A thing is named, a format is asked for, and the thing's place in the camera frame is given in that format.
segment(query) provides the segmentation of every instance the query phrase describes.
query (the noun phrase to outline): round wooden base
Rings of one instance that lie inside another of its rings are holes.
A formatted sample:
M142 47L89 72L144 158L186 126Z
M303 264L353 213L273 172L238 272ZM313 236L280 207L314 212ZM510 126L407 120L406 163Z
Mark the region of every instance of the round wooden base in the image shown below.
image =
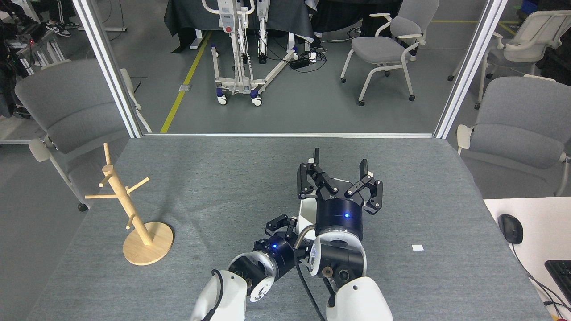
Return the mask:
M172 246L174 236L168 225L149 222L145 223L145 227L152 239L150 245L143 243L136 229L129 233L123 243L123 255L134 265L153 264L167 255Z

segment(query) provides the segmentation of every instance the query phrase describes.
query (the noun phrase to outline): power strip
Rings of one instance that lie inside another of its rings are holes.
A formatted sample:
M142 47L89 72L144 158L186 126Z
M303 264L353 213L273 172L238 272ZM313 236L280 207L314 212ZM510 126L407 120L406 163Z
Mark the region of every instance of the power strip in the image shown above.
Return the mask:
M291 69L299 69L299 68L307 67L307 66L309 66L309 58L301 57L298 60L291 61L289 63L289 66L291 67Z

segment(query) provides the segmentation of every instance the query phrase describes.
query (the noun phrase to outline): keyboard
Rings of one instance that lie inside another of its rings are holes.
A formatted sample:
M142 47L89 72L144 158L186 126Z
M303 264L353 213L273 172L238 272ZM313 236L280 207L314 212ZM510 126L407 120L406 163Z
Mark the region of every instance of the keyboard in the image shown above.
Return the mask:
M545 261L545 267L568 302L571 302L571 260Z

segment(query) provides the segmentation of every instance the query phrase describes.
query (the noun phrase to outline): floor marking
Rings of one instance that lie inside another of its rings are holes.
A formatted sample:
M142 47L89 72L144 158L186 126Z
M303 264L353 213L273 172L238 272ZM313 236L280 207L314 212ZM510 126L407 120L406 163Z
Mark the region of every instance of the floor marking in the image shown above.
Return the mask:
M200 59L202 58L204 48L206 48L206 44L208 43L208 40L210 39L211 34L212 34L212 32L209 31L206 34L206 36L204 37L204 39L202 40L202 43L200 44L200 48L198 48L198 53L196 54L196 58L194 58L194 62L192 63L192 66L190 67L190 70L188 71L188 74L186 75L186 78L184 79L183 85L188 85L190 83L190 79L192 79L192 75L194 75L194 71L196 70L198 63L200 62ZM186 93L186 91L179 91L178 95L176 96L175 102L172 104L171 111L168 113L167 119L164 120L163 127L160 129L161 133L168 132L168 128L171 127L172 120L175 118L176 111L178 110L178 107L180 106L180 102L182 101L182 98L184 97L185 93Z

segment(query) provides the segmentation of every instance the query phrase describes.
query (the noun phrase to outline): computer mouse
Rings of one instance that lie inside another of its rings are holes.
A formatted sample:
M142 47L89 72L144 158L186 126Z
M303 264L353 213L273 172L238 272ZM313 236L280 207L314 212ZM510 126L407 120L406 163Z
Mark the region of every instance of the computer mouse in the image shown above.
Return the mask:
M498 226L509 243L520 244L524 240L524 228L517 218L502 214L498 217Z

